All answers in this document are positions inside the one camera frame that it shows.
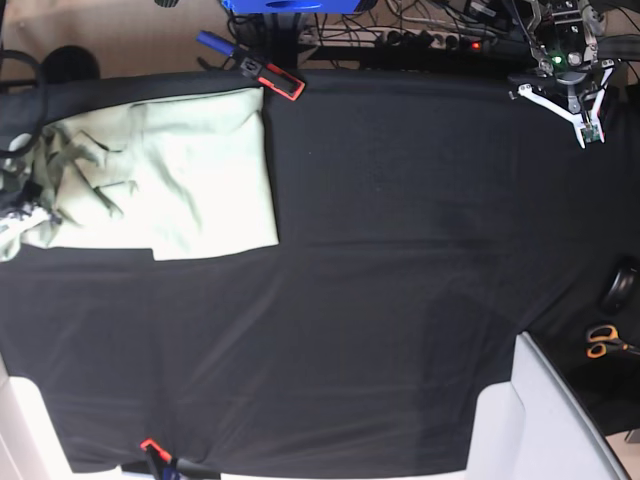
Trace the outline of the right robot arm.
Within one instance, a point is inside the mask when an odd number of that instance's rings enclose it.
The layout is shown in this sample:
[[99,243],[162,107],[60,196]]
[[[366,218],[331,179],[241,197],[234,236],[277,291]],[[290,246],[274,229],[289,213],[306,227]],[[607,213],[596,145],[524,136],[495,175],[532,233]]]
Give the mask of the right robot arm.
[[48,90],[40,63],[31,55],[1,50],[1,63],[18,63],[32,72],[30,80],[1,81],[1,207],[32,201],[37,157],[40,155]]

